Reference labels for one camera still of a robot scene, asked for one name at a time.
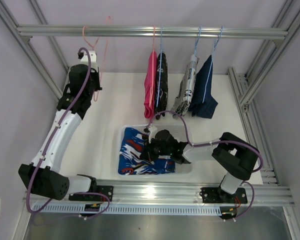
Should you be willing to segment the white plastic basket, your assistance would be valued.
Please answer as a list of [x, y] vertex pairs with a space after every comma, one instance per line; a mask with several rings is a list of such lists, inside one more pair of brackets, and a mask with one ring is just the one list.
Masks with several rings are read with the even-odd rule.
[[118, 144], [120, 176], [187, 174], [191, 163], [183, 156], [188, 142], [182, 125], [124, 126]]

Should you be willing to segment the blue white patterned trousers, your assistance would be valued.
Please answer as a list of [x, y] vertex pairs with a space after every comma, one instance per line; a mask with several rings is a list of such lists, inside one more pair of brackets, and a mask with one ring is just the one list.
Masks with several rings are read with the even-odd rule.
[[142, 159], [146, 135], [133, 127], [125, 127], [118, 153], [119, 175], [163, 175], [174, 174], [176, 163], [167, 156], [155, 160]]

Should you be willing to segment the black white patterned trousers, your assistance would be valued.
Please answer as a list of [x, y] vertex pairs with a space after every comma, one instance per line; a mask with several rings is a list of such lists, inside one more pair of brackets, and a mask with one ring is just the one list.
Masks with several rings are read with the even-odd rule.
[[159, 95], [159, 104], [156, 107], [157, 100], [157, 89], [158, 89], [158, 78], [159, 78], [159, 64], [160, 64], [160, 55], [157, 57], [156, 65], [156, 76], [155, 76], [155, 97], [154, 97], [154, 113], [165, 111], [168, 104], [168, 63], [165, 52], [162, 52], [162, 68], [161, 68], [161, 85], [160, 85], [160, 95]]

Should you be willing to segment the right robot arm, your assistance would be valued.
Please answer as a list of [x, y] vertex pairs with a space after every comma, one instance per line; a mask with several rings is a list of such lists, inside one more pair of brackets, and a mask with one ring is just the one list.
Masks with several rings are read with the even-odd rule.
[[144, 140], [140, 159], [154, 161], [161, 156], [170, 157], [179, 165], [217, 161], [226, 170], [217, 190], [223, 202], [230, 202], [241, 183], [263, 166], [259, 150], [230, 132], [224, 132], [215, 141], [202, 143], [178, 141], [166, 129], [151, 133]]

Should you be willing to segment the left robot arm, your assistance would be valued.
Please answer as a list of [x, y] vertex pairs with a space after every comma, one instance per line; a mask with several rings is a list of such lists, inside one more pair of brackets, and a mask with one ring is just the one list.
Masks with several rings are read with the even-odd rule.
[[68, 144], [91, 106], [94, 92], [101, 90], [98, 67], [89, 68], [86, 63], [73, 65], [68, 78], [48, 136], [31, 163], [22, 164], [18, 174], [29, 194], [62, 200], [80, 193], [91, 201], [98, 194], [92, 177], [63, 176], [59, 172]]

